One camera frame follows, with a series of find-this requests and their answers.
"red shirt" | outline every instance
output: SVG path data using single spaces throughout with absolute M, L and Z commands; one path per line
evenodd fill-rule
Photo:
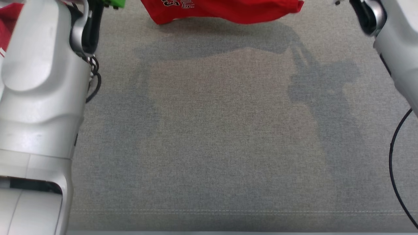
M 157 24 L 186 17 L 219 17 L 252 24 L 276 20 L 301 10 L 300 0 L 141 0 Z

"stitched seam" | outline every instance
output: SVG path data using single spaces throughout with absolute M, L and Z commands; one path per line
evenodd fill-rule
M 251 213 L 165 213 L 165 212 L 71 212 L 71 214 L 116 214 L 116 215 L 264 215 L 264 216 L 381 216 L 405 214 L 251 214 Z
M 301 213 L 371 213 L 371 212 L 403 212 L 403 210 L 370 210 L 370 211 L 308 211 L 308 210 L 222 210 L 222 209 L 73 209 L 72 211 L 114 212 L 114 211 L 179 211 L 179 212 L 301 212 Z

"gray fabric surface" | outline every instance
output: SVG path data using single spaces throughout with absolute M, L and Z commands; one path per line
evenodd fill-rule
M 70 229 L 408 232 L 388 173 L 408 110 L 348 3 L 242 26 L 107 10 Z M 416 139 L 395 177 L 417 214 Z

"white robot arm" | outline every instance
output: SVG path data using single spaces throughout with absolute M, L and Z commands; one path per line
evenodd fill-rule
M 85 41 L 89 9 L 97 6 L 83 3 L 88 7 L 77 15 L 59 0 L 29 1 L 12 36 L 1 71 L 0 235 L 66 233 L 71 159 L 83 121 L 88 57 L 97 46 L 94 36 Z M 418 114 L 418 1 L 350 3 Z M 94 10 L 99 22 L 102 10 Z
M 418 116 L 418 1 L 350 0 L 395 87 Z
M 66 233 L 95 50 L 82 42 L 86 19 L 59 0 L 32 0 L 16 24 L 1 72 L 0 235 Z

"black cable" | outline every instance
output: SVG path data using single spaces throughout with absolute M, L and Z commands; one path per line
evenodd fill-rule
M 100 87 L 102 86 L 102 76 L 99 73 L 99 67 L 100 67 L 99 61 L 97 60 L 95 56 L 92 56 L 90 57 L 89 62 L 93 68 L 93 71 L 92 71 L 93 77 L 97 77 L 97 86 L 94 89 L 93 93 L 87 97 L 86 103 L 90 102 L 97 95 L 97 93 L 99 93 Z
M 90 64 L 93 66 L 93 74 L 99 71 L 99 61 L 95 56 L 90 57 Z
M 90 102 L 99 93 L 100 87 L 102 86 L 102 76 L 99 73 L 96 73 L 95 76 L 97 76 L 97 86 L 93 93 L 87 97 L 86 103 Z
M 409 220 L 414 224 L 415 228 L 418 229 L 418 224 L 415 221 L 415 219 L 412 217 L 412 215 L 409 213 L 408 209 L 406 208 L 405 204 L 403 203 L 398 189 L 396 188 L 395 179 L 393 177 L 393 167 L 392 167 L 392 155 L 393 155 L 393 146 L 395 145 L 396 136 L 398 135 L 398 132 L 400 128 L 402 127 L 402 124 L 405 122 L 406 118 L 412 113 L 412 109 L 409 109 L 408 112 L 403 116 L 402 120 L 399 122 L 398 127 L 395 130 L 395 133 L 392 137 L 392 142 L 390 143 L 390 150 L 389 150 L 389 174 L 390 174 L 390 181 L 392 182 L 393 190 L 395 191 L 396 197 L 398 198 L 398 201 L 400 205 L 402 206 L 403 211 L 405 211 L 405 214 L 408 216 Z

